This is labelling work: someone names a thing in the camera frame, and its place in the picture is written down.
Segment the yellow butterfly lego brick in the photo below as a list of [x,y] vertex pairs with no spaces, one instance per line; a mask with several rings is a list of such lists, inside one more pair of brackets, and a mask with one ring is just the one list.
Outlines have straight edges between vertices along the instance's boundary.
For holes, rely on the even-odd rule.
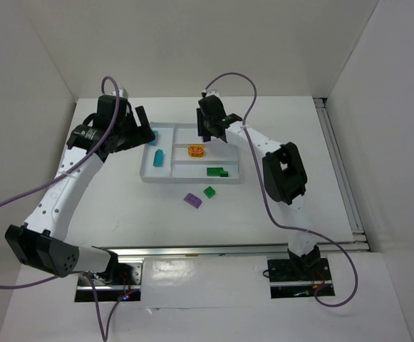
[[190,157],[203,157],[205,149],[203,145],[189,145],[187,147],[187,153]]

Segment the teal curved lego brick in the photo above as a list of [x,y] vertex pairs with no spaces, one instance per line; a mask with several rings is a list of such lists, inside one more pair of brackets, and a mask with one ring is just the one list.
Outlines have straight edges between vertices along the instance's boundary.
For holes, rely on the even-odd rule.
[[154,139],[152,141],[148,142],[148,145],[156,146],[157,145],[157,139],[158,139],[158,136],[159,136],[159,132],[157,130],[154,130],[153,135],[154,135]]

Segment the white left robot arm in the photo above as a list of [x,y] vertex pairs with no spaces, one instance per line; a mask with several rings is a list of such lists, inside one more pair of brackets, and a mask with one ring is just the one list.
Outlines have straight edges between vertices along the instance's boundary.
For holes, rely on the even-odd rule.
[[76,126],[63,154],[57,175],[37,208],[21,226],[5,233],[16,258],[23,264],[54,276],[87,271],[104,282],[124,274],[115,252],[99,247],[83,248],[65,241],[72,216],[85,190],[108,156],[154,140],[145,109],[133,108],[125,98],[102,95],[97,110]]

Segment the purple flower lego brick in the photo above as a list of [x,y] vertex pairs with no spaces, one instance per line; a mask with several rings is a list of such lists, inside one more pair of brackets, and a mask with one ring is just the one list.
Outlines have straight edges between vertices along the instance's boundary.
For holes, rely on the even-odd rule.
[[211,141],[211,139],[212,139],[211,135],[202,135],[201,136],[201,140],[202,140],[203,143],[208,143],[208,142]]

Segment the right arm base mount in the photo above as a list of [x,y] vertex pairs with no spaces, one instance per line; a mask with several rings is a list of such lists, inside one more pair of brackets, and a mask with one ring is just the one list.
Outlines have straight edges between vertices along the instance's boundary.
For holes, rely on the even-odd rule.
[[269,259],[262,272],[269,280],[272,299],[295,299],[318,296],[334,296],[335,290],[328,260],[321,258],[305,274],[296,275],[288,259]]

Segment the green long lego brick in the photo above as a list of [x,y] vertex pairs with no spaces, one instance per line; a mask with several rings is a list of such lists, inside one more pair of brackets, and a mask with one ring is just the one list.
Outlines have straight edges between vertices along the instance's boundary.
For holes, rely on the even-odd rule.
[[224,169],[222,167],[208,167],[207,176],[208,177],[219,177],[223,171]]

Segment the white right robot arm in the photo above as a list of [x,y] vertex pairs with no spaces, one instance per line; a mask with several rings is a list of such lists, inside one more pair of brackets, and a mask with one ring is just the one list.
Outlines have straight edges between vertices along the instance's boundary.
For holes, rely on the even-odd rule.
[[288,234],[289,265],[301,276],[320,259],[304,205],[308,177],[298,147],[282,144],[257,132],[238,115],[226,114],[214,92],[202,92],[198,101],[197,132],[204,143],[212,138],[249,152],[257,166],[259,185],[264,198],[271,199],[282,213]]

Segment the teal long lego brick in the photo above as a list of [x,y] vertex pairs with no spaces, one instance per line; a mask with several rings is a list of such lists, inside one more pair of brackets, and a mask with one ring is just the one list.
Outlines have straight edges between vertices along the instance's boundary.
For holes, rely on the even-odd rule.
[[161,149],[157,149],[153,159],[154,167],[162,167],[164,162],[164,152]]

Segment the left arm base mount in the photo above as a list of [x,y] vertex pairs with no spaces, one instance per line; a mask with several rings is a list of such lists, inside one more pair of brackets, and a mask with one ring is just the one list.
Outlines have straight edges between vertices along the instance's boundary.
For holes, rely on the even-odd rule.
[[141,261],[130,264],[119,264],[118,270],[110,278],[103,274],[90,274],[90,281],[87,276],[80,275],[76,285],[74,301],[76,303],[93,303],[94,284],[96,296],[99,303],[114,302],[122,299],[124,302],[138,302],[141,300],[141,281],[143,263]]

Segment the purple curved lego brick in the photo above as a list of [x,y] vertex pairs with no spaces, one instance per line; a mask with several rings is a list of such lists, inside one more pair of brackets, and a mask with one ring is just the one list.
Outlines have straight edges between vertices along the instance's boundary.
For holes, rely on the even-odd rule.
[[192,193],[187,193],[184,197],[184,201],[196,209],[198,209],[202,205],[202,200],[199,197],[193,195]]

